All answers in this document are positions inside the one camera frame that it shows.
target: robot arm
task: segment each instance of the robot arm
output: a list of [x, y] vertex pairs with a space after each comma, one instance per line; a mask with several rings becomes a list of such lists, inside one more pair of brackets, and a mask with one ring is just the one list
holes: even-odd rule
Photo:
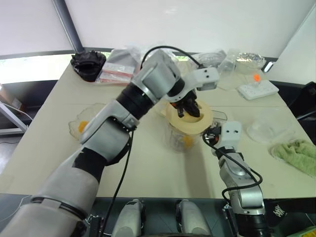
[[[225, 122], [205, 133], [207, 143], [217, 149], [213, 149], [212, 153], [219, 160], [222, 180], [228, 188], [235, 188], [235, 190], [229, 191], [229, 196], [239, 236], [270, 237], [271, 233], [264, 216], [263, 195], [259, 185], [255, 185], [253, 178], [243, 168], [223, 155], [230, 156], [249, 172], [251, 171], [242, 154], [236, 152], [240, 134], [241, 124], [237, 121]], [[238, 188], [248, 185], [253, 185], [253, 187]]]
[[161, 50], [85, 127], [81, 148], [45, 181], [31, 202], [22, 206], [1, 237], [79, 237], [91, 211], [105, 166], [120, 161], [130, 147], [129, 131], [163, 96], [178, 109], [199, 117], [194, 88], [215, 88], [217, 70], [199, 69], [185, 78]]

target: yellow blender lid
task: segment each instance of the yellow blender lid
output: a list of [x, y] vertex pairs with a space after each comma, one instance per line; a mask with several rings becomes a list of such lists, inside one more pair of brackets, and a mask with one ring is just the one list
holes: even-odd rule
[[204, 102], [197, 100], [197, 104], [200, 110], [199, 118], [193, 117], [187, 112], [184, 112], [184, 116], [179, 118], [177, 110], [170, 104], [166, 106], [166, 118], [172, 126], [183, 133], [189, 135], [200, 134], [212, 124], [213, 113]]

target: white wall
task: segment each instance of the white wall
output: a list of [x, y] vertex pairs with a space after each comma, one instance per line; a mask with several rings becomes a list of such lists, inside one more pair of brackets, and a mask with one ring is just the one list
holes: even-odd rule
[[0, 55], [71, 49], [51, 0], [0, 0]]
[[307, 84], [316, 82], [316, 6], [267, 73], [270, 80]]
[[87, 47], [230, 47], [279, 57], [315, 0], [66, 0]]
[[[166, 43], [278, 57], [315, 0], [66, 0], [85, 47]], [[68, 50], [51, 0], [0, 0], [0, 55]]]

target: green towel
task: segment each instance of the green towel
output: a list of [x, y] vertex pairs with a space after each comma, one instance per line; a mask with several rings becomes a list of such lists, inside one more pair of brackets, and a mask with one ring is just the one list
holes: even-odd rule
[[314, 144], [305, 140], [296, 140], [274, 146], [271, 153], [304, 173], [316, 177], [316, 146]]

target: black cable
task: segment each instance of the black cable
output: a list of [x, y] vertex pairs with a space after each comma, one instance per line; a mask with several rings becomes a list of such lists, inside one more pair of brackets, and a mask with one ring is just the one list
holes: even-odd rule
[[111, 213], [113, 204], [114, 204], [114, 202], [115, 202], [115, 199], [117, 198], [117, 195], [118, 195], [120, 186], [121, 186], [122, 183], [123, 183], [124, 176], [125, 176], [125, 173], [126, 173], [126, 170], [127, 170], [127, 165], [128, 165], [128, 161], [129, 161], [130, 152], [131, 152], [131, 150], [132, 150], [133, 138], [134, 138], [134, 131], [132, 131], [132, 136], [131, 136], [131, 141], [130, 141], [130, 147], [129, 147], [129, 150], [128, 150], [128, 153], [127, 153], [127, 158], [126, 158], [126, 162], [125, 162], [125, 167], [124, 167], [122, 176], [121, 176], [121, 178], [120, 178], [120, 181], [119, 181], [119, 183], [118, 183], [117, 189], [116, 189], [116, 191], [115, 191], [115, 193], [114, 193], [114, 195], [113, 195], [113, 198], [112, 198], [112, 200], [111, 200], [110, 206], [108, 207], [107, 214], [106, 214], [106, 216], [105, 216], [105, 218], [104, 218], [104, 221], [103, 221], [103, 224], [102, 224], [102, 228], [101, 228], [99, 237], [102, 237], [102, 236], [103, 236], [103, 232], [104, 232], [105, 227], [106, 227], [106, 225], [107, 225], [107, 221], [108, 221], [108, 219], [109, 219], [109, 216], [110, 216], [110, 213]]
[[168, 46], [168, 45], [160, 45], [160, 46], [156, 46], [156, 47], [153, 47], [151, 48], [150, 50], [147, 51], [147, 53], [145, 53], [144, 57], [143, 57], [143, 60], [142, 60], [142, 63], [140, 64], [140, 69], [143, 68], [143, 63], [145, 62], [147, 56], [154, 50], [156, 49], [159, 49], [159, 48], [170, 48], [170, 49], [174, 49], [174, 50], [177, 50], [181, 53], [183, 53], [184, 55], [186, 55], [187, 57], [189, 57], [193, 62], [195, 62], [199, 68], [202, 68], [203, 67], [203, 64], [199, 63], [194, 57], [192, 57], [190, 54], [188, 54], [187, 52], [179, 49], [179, 48], [176, 48], [176, 47], [173, 47], [173, 46]]
[[223, 198], [229, 202], [229, 199], [226, 198], [225, 196], [225, 192], [228, 192], [228, 191], [232, 191], [232, 190], [239, 190], [239, 189], [248, 189], [248, 188], [252, 188], [252, 187], [255, 187], [257, 185], [260, 185], [263, 181], [263, 178], [262, 176], [257, 173], [256, 171], [254, 171], [252, 168], [250, 168], [250, 171], [255, 173], [258, 177], [259, 177], [259, 181], [256, 180], [256, 178], [253, 176], [253, 174], [245, 167], [243, 166], [242, 164], [240, 164], [237, 160], [233, 159], [231, 156], [227, 155], [226, 153], [224, 153], [223, 151], [221, 151], [220, 149], [214, 147], [213, 145], [211, 145], [209, 142], [207, 142], [207, 139], [205, 137], [205, 134], [207, 132], [204, 132], [203, 133], [203, 136], [202, 136], [202, 139], [204, 141], [204, 143], [206, 145], [208, 145], [210, 148], [214, 149], [215, 151], [219, 152], [220, 154], [222, 154], [223, 156], [225, 156], [226, 158], [228, 158], [229, 160], [231, 160], [232, 162], [234, 162], [235, 164], [237, 164], [240, 168], [242, 168], [252, 179], [253, 181], [255, 182], [254, 184], [249, 184], [249, 185], [244, 185], [244, 186], [238, 186], [238, 187], [231, 187], [231, 188], [226, 188], [222, 191], [222, 196]]

